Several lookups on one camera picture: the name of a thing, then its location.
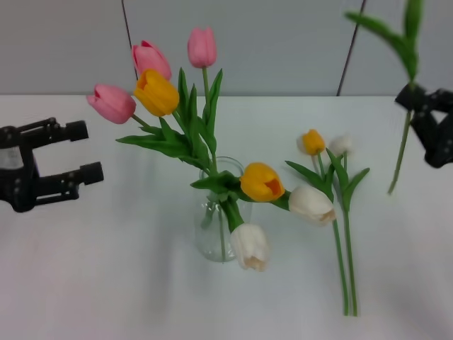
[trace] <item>table surface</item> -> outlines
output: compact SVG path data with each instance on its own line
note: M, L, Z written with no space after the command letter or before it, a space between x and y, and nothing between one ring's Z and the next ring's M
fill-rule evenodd
M42 176L96 161L105 173L75 201L24 214L0 203L2 339L453 339L451 170L426 165L411 132L386 194L404 117L392 98L219 100L218 155L265 162L289 190L302 181L284 160L311 166L298 136L353 136L350 173L371 168L351 212L360 318L341 313L331 227L255 204L252 221L273 249L268 270L211 263L193 244L197 169L116 143L141 134L135 121L111 124L83 96L0 96L0 109L0 126L87 122L88 140L36 150Z

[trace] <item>clear glass vase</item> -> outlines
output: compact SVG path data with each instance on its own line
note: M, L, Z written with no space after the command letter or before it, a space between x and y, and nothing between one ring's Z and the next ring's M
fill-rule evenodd
M217 157L217 170L230 171L235 176L243 175L241 163L230 157ZM200 172L200 179L205 178ZM195 245L200 253L214 262L235 259L229 243L228 220L217 202L217 194L209 190L195 190ZM239 211L244 222L250 222L252 203L238 200Z

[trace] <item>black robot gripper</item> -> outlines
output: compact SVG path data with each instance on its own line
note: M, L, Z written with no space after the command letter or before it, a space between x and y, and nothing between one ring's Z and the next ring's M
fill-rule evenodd
M36 205L76 200L79 198L79 184L103 181L100 162L63 174L39 175L34 149L86 138L88 130L82 120L67 123L65 127L55 118L49 118L17 128L0 128L0 200L10 203L16 212L23 213Z
M406 110L413 110L411 126L425 148L425 161L434 168L453 162L453 93L444 89L427 93L415 85L406 85L395 102ZM433 111L446 114L437 123Z

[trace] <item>tulip stem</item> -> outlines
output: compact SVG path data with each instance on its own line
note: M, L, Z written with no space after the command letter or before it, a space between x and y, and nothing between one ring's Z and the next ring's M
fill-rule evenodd
M343 207L343 217L345 219L345 237L346 247L348 249L348 265L349 265L349 279L351 282L351 295L352 295L352 315L357 316L357 296L355 294L355 277L354 277L354 263L352 261L352 244L351 233L349 228L349 212Z
M321 177L324 180L324 178L326 177L326 172L324 171L323 159L321 158L320 152L318 152L318 162L319 162L319 169L321 170Z
M403 138L401 139L401 145L399 147L398 160L396 161L396 168L394 172L394 179L390 184L388 194L394 192L396 182L398 181L399 171L401 170L401 164L403 163L404 149L408 141L409 128L411 127L412 110L408 110L406 114L406 121L404 122Z
M134 118L139 124L141 124L142 126L144 126L144 127L146 127L146 128L147 128L147 127L148 127L148 128L151 127L151 126L149 126L148 124L146 124L146 123L144 122L144 120L142 120L141 118L138 118L136 115L132 115L132 118Z
M345 266L343 264L343 253L341 251L340 232L338 231L337 220L334 220L332 222L332 225L337 248L338 265L340 266L341 287L343 288L343 315L347 316L349 314L349 296L348 287L346 284Z
M348 153L345 152L343 154L343 168L345 168L345 171L348 172Z
M220 224L220 247L222 248L222 262L225 262L226 254L225 254L224 221L222 219L222 207L220 206L219 206L219 224Z
M209 112L209 115L211 115L210 85L207 81L207 68L203 67L202 72L203 72L203 83L205 84L205 98L206 98L207 112Z

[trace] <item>tulip leaf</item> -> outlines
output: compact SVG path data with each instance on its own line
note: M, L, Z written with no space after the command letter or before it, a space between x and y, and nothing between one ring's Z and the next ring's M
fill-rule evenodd
M255 202L254 200L252 200L250 197L248 197L241 189L241 182L240 181L237 181L236 183L233 183L233 184L230 184L229 187L228 187L229 191L231 193L235 193L236 196L245 201L245 202Z
M183 68L179 69L178 77L178 92L179 92L179 105L178 112L183 120L183 122L188 125L188 105L189 105L189 94L187 90L187 82L185 80L185 73Z
M341 191L344 192L344 190L349 184L348 173L346 172L345 168L343 168L343 165L341 165L339 158L335 157L331 150L326 149L326 151L329 158L331 159L332 162L331 165L335 168L335 172L337 173Z
M239 179L235 177L229 171L223 171L215 175L211 175L207 178L199 179L191 184L195 189L207 189L213 193L228 193L229 187L239 182Z
M117 142L131 145L138 145L147 149L152 149L165 154L168 157L187 157L190 155L190 150L187 145L176 141L167 142L161 141L154 135L147 136L127 136L117 140Z
M140 127L141 131L151 133L159 138L159 140L164 140L164 133L162 132L162 129L156 126L141 126Z
M305 177L307 181L316 189L324 192L324 181L316 172L298 163L294 163L293 161L285 161L285 163Z
M198 149L198 122L197 122L197 88L195 85L192 86L192 91L190 91L189 97L189 110L188 110L188 117L189 117L189 138L192 142L193 146L193 156L196 157L196 151Z
M162 133L164 134L165 139L168 142L175 142L176 141L176 132L168 125L165 119L159 117L159 122L161 122Z
M271 202L276 207L279 207L283 210L289 211L289 196L291 195L291 191L286 190L285 193L280 197L278 200L274 200Z
M185 162L187 164L195 166L195 167L197 167L197 168L199 168L200 170L203 170L203 171L205 171L206 169L208 169L210 167L209 163L203 162L203 161L201 161L199 159L192 158L192 157L189 157L189 156L179 156L178 158L182 162Z
M355 188L361 182L361 180L369 173L369 168L361 170L360 173L354 176L352 181L349 183L347 188L343 191L343 206L346 211L350 209L350 203L352 194L354 193Z
M342 159L343 159L342 154L337 157L337 160L340 163L341 163ZM333 203L333 200L335 199L335 197L333 196L333 189L332 189L334 173L335 173L335 167L331 164L331 165L329 165L327 173L326 173L326 181L324 182L325 186L326 186L326 190L324 191L324 193L327 195L328 199L331 200L332 203Z
M392 32L390 28L380 20L370 18L369 16L363 16L360 13L348 12L346 13L346 18L374 33L389 44L400 57L401 62L406 68L409 79L411 81L415 79L418 68L418 55L413 50L406 37L401 37Z
M404 18L404 30L406 38L415 48L420 22L423 12L423 0L408 0Z
M214 129L215 129L215 117L216 117L216 112L217 112L217 101L219 100L219 95L220 95L220 85L222 83L222 77L224 73L223 70L220 69L219 73L217 73L217 76L215 77L214 81L212 82L212 86L210 89L210 101L211 101L211 112L207 117L209 119L206 121L206 126L207 130L211 135L214 135Z
M192 157L201 159L209 163L210 156L207 152L206 144L201 140L198 129L198 112L197 112L197 89L192 87L189 97L189 138L192 145Z
M197 117L198 120L198 131L201 137L205 140L207 147L209 147L212 154L215 154L217 149L217 141L214 135L211 135L206 128L205 122L201 117Z

